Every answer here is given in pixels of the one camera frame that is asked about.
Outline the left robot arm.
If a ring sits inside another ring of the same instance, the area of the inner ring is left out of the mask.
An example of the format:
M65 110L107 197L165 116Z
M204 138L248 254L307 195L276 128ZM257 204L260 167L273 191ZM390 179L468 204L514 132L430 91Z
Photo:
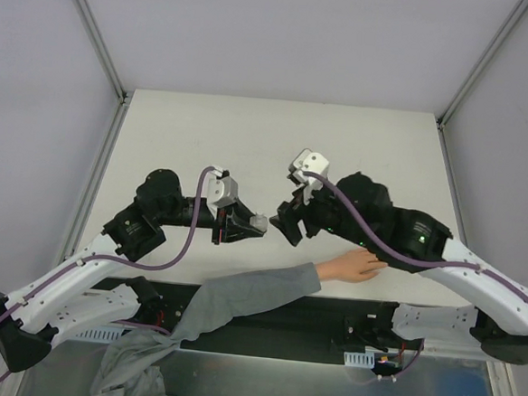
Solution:
M92 241L31 284L0 292L0 354L9 372L34 367L53 348L90 327L127 321L150 324L159 299L143 278L132 278L103 296L85 291L165 243L166 226L205 228L212 243L259 239L268 230L265 216L238 196L228 171L205 168L196 193L185 197L178 175L154 170L136 189L132 203L118 212Z

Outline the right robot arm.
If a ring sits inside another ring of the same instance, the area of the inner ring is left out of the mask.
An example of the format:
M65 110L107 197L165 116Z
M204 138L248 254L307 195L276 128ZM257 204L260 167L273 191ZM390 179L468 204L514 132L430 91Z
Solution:
M360 172L337 184L305 168L290 169L288 177L297 189L270 222L291 245L327 231L468 301L453 315L442 308L398 305L392 316L373 323L378 344L432 337L454 341L460 335L498 361L528 364L528 287L480 259L434 217L394 205L386 186Z

